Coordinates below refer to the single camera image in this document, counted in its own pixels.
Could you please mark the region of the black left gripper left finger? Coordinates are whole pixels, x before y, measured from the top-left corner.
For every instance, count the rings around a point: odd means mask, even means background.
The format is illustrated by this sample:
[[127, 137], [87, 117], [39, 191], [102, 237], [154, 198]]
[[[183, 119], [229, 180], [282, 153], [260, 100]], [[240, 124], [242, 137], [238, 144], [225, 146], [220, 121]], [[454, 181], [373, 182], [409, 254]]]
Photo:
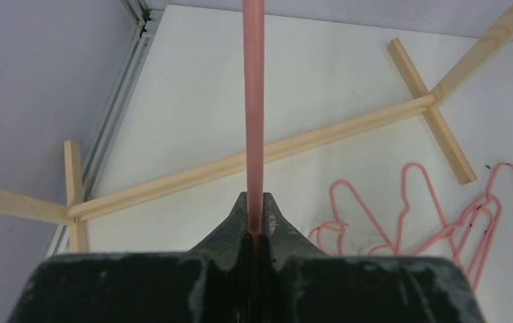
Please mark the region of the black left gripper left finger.
[[247, 322], [246, 194], [186, 252], [53, 256], [10, 322]]

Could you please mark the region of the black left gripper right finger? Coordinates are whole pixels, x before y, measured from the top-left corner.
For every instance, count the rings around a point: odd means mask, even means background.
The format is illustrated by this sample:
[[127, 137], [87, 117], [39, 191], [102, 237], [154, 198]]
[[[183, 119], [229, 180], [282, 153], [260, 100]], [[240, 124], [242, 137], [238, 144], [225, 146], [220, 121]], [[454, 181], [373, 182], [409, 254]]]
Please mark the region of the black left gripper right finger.
[[264, 322], [482, 322], [462, 271], [449, 260], [329, 256], [263, 197]]

